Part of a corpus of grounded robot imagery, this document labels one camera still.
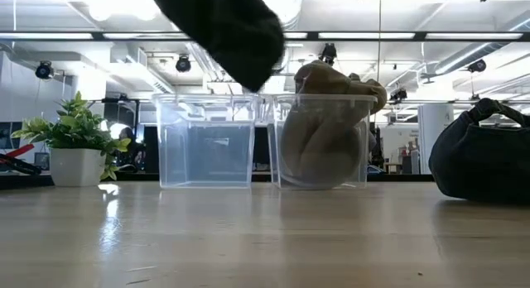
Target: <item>beige cloth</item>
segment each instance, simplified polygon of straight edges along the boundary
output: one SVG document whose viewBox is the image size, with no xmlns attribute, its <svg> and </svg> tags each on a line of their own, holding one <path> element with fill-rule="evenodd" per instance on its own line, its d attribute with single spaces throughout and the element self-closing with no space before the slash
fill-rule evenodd
<svg viewBox="0 0 530 288">
<path fill-rule="evenodd" d="M 371 113 L 387 102 L 387 92 L 374 80 L 362 83 L 323 61 L 302 66 L 295 75 L 299 94 L 356 94 L 378 99 Z M 366 103 L 301 99 L 292 106 L 283 125 L 280 141 L 282 177 L 308 188 L 331 188 L 344 183 L 358 169 L 368 138 L 364 123 Z"/>
</svg>

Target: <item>security camera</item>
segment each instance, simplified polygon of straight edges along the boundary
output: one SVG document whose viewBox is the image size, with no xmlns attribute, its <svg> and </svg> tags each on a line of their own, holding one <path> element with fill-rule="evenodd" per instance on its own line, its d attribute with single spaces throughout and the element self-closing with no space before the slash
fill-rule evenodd
<svg viewBox="0 0 530 288">
<path fill-rule="evenodd" d="M 333 66 L 335 58 L 337 57 L 337 50 L 335 44 L 325 43 L 324 50 L 319 56 L 319 60 L 324 61 L 326 64 Z"/>
<path fill-rule="evenodd" d="M 55 70 L 51 67 L 51 61 L 43 60 L 35 70 L 35 76 L 38 79 L 49 80 L 55 75 Z"/>
<path fill-rule="evenodd" d="M 486 62 L 483 60 L 478 60 L 474 62 L 473 64 L 469 65 L 467 67 L 467 70 L 471 73 L 484 72 L 484 70 L 486 70 Z"/>
<path fill-rule="evenodd" d="M 180 55 L 179 60 L 176 62 L 175 68 L 181 73 L 185 73 L 191 70 L 190 56 Z"/>
</svg>

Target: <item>transparent container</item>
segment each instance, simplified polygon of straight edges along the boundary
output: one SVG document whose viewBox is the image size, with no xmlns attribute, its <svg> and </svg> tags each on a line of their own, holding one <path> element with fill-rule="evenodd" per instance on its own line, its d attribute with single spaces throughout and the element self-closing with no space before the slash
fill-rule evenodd
<svg viewBox="0 0 530 288">
<path fill-rule="evenodd" d="M 257 95 L 159 94 L 162 188 L 250 188 Z"/>
<path fill-rule="evenodd" d="M 377 98 L 283 94 L 269 108 L 272 181 L 282 189 L 365 187 L 369 115 Z"/>
</svg>

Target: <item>black duffel bag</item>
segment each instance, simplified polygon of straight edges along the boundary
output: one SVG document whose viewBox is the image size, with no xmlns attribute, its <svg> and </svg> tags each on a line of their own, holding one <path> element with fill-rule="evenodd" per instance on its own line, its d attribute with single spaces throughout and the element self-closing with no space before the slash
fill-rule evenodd
<svg viewBox="0 0 530 288">
<path fill-rule="evenodd" d="M 495 113 L 521 127 L 479 125 Z M 483 98 L 438 137 L 429 167 L 441 193 L 447 196 L 530 204 L 530 117 Z"/>
</svg>

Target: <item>person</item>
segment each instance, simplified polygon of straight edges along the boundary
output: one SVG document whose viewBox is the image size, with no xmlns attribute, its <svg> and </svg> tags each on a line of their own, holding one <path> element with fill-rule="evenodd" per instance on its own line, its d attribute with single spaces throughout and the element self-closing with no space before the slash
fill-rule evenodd
<svg viewBox="0 0 530 288">
<path fill-rule="evenodd" d="M 300 98 L 287 116 L 280 139 L 282 178 L 306 188 L 333 188 L 359 168 L 368 139 L 361 135 L 369 132 L 363 119 L 384 107 L 387 92 L 375 80 L 363 83 L 358 75 L 347 77 L 320 60 L 302 66 L 295 83 L 298 94 L 377 98 L 370 111 L 361 103 L 351 107 L 349 100 Z"/>
<path fill-rule="evenodd" d="M 117 166 L 123 167 L 130 165 L 140 170 L 140 164 L 145 157 L 145 146 L 136 142 L 133 130 L 130 127 L 125 127 L 119 133 L 119 140 L 123 139 L 131 139 L 131 142 L 129 142 L 126 152 L 118 153 Z"/>
</svg>

